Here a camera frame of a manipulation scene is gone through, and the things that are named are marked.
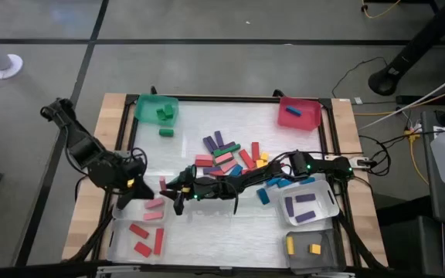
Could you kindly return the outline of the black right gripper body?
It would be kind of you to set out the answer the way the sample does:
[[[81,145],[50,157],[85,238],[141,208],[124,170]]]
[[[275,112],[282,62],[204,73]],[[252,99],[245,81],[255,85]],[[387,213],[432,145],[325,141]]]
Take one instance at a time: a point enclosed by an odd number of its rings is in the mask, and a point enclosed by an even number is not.
[[[233,199],[238,198],[237,187],[228,181],[220,178],[202,177],[196,178],[192,183],[186,185],[188,192],[183,195],[186,200],[196,199]]]

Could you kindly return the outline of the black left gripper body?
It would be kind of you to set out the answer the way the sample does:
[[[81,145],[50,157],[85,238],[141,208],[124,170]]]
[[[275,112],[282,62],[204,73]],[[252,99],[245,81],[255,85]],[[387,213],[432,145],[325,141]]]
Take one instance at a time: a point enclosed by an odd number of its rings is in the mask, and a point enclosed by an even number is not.
[[[90,180],[109,193],[125,193],[133,188],[133,180],[144,174],[145,162],[135,156],[122,157],[107,151],[90,164]]]

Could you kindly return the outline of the clear plastic bin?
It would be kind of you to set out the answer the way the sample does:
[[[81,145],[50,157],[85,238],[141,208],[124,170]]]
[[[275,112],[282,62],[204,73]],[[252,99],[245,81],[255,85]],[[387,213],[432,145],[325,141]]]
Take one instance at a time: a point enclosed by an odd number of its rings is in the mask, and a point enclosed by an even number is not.
[[[131,188],[128,192],[130,191],[135,191],[135,187]],[[145,202],[148,202],[149,200],[152,199],[137,199],[134,198],[132,199],[128,205],[123,209],[123,210],[119,210],[117,208],[117,203],[114,206],[114,210],[112,212],[112,215],[115,219],[117,220],[131,220],[131,221],[138,221],[138,222],[147,222],[147,223],[160,223],[163,222],[167,216],[167,212],[166,212],[166,208],[168,205],[168,199],[160,194],[155,194],[154,198],[163,198],[165,200],[165,205],[163,207],[160,208],[155,208],[152,210],[147,210],[144,208],[144,204]],[[144,221],[143,220],[143,215],[144,213],[147,212],[157,212],[157,211],[163,211],[164,212],[164,218],[162,220],[158,220],[158,221]]]
[[[149,232],[149,237],[147,239],[142,239],[140,236],[135,235],[129,230],[131,224],[139,225],[141,228],[147,230]],[[154,254],[155,232],[158,228],[163,228],[165,230],[160,256]],[[161,223],[115,220],[106,258],[115,263],[159,264],[164,256],[166,236],[167,229]],[[137,242],[142,242],[152,249],[152,253],[148,258],[143,257],[134,250],[134,246]]]

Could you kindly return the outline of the long green block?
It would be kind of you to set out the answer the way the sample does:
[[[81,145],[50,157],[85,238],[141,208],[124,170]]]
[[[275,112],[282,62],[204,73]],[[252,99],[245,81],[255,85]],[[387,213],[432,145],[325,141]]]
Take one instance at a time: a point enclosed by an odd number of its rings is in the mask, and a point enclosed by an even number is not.
[[[238,151],[241,148],[240,144],[234,144],[232,146],[229,146],[228,148],[225,149],[217,149],[214,150],[213,155],[215,158],[222,156],[224,154],[230,153],[230,152],[234,152],[234,151]]]

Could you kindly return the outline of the white table mat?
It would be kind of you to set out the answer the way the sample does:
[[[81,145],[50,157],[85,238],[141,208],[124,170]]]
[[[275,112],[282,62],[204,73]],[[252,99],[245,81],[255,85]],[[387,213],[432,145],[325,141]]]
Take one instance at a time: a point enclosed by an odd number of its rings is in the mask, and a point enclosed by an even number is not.
[[[278,103],[181,101],[173,137],[159,135],[159,126],[139,123],[134,146],[148,156],[145,182],[155,191],[159,179],[171,181],[180,171],[206,154],[204,137],[220,131],[246,151],[257,142],[270,158],[285,151],[321,150],[318,130],[302,131],[277,123]],[[270,203],[257,196],[257,186],[234,200],[196,200],[185,203],[182,215],[169,208],[161,263],[169,265],[285,268],[285,235],[288,232],[331,228],[327,219],[306,225],[289,225],[280,207],[280,189],[268,191]]]

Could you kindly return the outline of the green plastic bin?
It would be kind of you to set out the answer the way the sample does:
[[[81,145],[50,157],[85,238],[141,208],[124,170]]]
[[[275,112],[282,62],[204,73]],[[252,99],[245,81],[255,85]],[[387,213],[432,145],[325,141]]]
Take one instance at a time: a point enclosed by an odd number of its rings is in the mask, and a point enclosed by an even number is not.
[[[172,108],[172,117],[162,120],[158,110],[165,112],[166,106]],[[134,115],[136,119],[143,124],[158,124],[165,127],[174,127],[178,112],[178,99],[161,95],[143,94],[138,97]]]

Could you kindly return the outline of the grey plastic bin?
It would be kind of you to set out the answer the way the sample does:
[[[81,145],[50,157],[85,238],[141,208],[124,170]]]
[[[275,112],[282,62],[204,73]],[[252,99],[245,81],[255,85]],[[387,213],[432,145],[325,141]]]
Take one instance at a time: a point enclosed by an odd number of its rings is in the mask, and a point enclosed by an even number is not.
[[[294,255],[287,254],[287,262],[292,273],[297,275],[312,273],[330,273],[345,268],[345,258],[341,253],[339,234],[334,229],[307,232],[289,232],[294,239]],[[321,246],[321,254],[309,253],[309,245]]]

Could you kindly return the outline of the white plastic bin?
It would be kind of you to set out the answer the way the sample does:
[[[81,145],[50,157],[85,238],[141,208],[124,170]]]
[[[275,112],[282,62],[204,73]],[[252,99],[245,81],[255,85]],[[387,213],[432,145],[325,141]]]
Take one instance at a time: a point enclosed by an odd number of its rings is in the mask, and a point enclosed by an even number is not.
[[[296,195],[315,194],[316,200],[312,202],[296,203]],[[294,217],[289,217],[285,208],[285,197],[291,197],[294,205]],[[330,185],[324,180],[318,180],[312,183],[301,185],[292,184],[285,188],[280,194],[280,205],[283,210],[284,220],[290,225],[299,226],[323,219],[329,219],[339,213],[338,203]],[[295,217],[305,212],[314,211],[316,217],[306,222],[297,223]]]

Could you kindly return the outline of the black gantry beam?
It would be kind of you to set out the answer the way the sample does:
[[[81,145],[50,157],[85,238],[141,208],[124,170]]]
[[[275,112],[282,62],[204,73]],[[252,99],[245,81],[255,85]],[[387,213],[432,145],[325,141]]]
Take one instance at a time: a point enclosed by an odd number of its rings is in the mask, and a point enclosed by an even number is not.
[[[178,266],[142,263],[112,263],[107,260],[93,260],[85,262],[64,262],[31,266],[9,266],[0,268],[0,278],[5,277],[78,277],[92,274],[115,273],[121,270],[132,272],[159,273],[192,273],[214,274],[219,276],[235,276],[243,273],[279,273],[293,275],[289,268],[255,268],[237,266]]]

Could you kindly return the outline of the red plastic bin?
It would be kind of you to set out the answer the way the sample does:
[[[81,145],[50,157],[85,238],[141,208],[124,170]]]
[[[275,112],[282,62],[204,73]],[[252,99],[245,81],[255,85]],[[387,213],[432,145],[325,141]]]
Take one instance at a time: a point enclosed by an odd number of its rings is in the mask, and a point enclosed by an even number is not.
[[[288,113],[286,106],[297,108],[302,115],[297,117]],[[316,100],[281,97],[277,123],[283,127],[312,131],[321,123],[321,105]]]

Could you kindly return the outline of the black desk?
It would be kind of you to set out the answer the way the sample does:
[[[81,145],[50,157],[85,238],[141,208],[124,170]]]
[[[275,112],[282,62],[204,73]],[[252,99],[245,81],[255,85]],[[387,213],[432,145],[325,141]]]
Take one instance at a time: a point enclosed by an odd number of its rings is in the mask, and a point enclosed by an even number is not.
[[[438,124],[434,112],[421,114],[423,127],[423,147],[426,156],[426,169],[430,188],[430,208],[432,215],[423,220],[426,237],[426,260],[423,268],[430,274],[445,278],[445,260],[443,250],[443,224],[445,224],[445,183],[440,174],[431,151],[430,143],[438,131],[444,132],[445,127]]]

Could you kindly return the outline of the black stand leg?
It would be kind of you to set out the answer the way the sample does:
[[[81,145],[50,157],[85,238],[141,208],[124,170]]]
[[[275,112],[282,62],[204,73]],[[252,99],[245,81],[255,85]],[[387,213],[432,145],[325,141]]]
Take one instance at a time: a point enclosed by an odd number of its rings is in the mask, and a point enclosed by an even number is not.
[[[383,69],[368,79],[378,95],[395,93],[398,82],[433,46],[445,37],[445,5],[434,9],[434,16]]]

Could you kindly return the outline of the black aluminium table frame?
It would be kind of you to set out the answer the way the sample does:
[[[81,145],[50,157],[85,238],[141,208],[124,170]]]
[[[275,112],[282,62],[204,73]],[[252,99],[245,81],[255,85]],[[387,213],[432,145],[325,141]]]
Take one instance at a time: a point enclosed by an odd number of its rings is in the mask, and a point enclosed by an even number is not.
[[[182,96],[176,97],[178,103],[181,101],[195,102],[233,102],[233,103],[278,103],[277,97],[223,97],[223,96]],[[95,127],[96,137],[108,149],[114,151],[126,151],[134,147],[135,135],[139,121],[134,116],[134,106],[137,96],[124,93],[107,93],[104,96],[100,108],[99,117]],[[339,119],[338,115],[340,101],[330,99],[320,99],[322,105],[322,120],[318,132],[323,151],[339,153],[346,149],[345,142],[340,140],[336,127]],[[112,236],[112,222],[103,235],[101,244],[97,247],[96,257],[107,259]]]

